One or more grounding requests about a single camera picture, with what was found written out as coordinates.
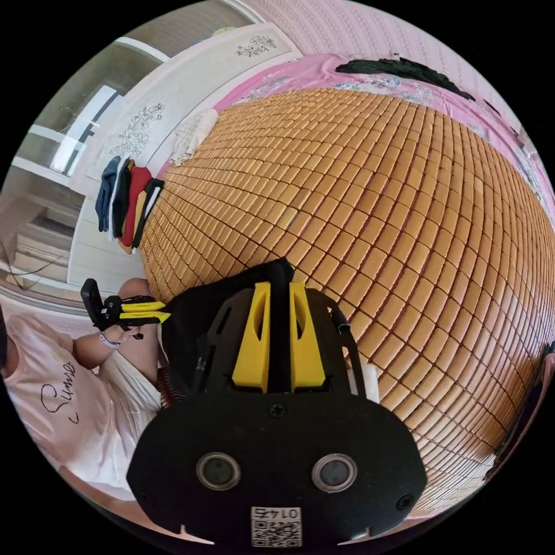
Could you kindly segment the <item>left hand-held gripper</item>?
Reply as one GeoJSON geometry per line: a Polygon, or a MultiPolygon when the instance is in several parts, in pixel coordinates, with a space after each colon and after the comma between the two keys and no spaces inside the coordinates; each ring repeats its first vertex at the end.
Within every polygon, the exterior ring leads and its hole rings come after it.
{"type": "Polygon", "coordinates": [[[164,312],[165,305],[154,301],[153,297],[136,295],[120,298],[108,297],[100,308],[93,310],[92,324],[100,331],[113,325],[141,327],[148,324],[162,324],[171,314],[164,312]]]}

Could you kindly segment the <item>person's left hand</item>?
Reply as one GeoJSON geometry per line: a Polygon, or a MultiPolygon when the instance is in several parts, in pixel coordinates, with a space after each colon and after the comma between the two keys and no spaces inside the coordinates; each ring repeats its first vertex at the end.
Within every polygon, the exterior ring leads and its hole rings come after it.
{"type": "Polygon", "coordinates": [[[118,349],[128,338],[141,340],[143,336],[140,327],[113,325],[102,331],[101,337],[105,345],[112,349],[118,349]]]}

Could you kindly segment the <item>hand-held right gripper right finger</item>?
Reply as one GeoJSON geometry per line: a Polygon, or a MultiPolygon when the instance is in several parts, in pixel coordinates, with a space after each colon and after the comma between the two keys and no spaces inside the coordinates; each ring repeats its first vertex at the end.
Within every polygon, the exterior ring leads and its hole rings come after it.
{"type": "Polygon", "coordinates": [[[302,283],[289,285],[290,369],[293,389],[313,389],[324,383],[315,326],[302,283]]]}

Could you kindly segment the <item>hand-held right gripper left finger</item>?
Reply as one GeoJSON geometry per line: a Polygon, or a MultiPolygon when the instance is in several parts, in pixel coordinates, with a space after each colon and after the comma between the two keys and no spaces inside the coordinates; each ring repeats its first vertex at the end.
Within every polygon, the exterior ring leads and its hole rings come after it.
{"type": "Polygon", "coordinates": [[[236,387],[267,389],[270,351],[270,282],[257,283],[231,379],[236,387]]]}

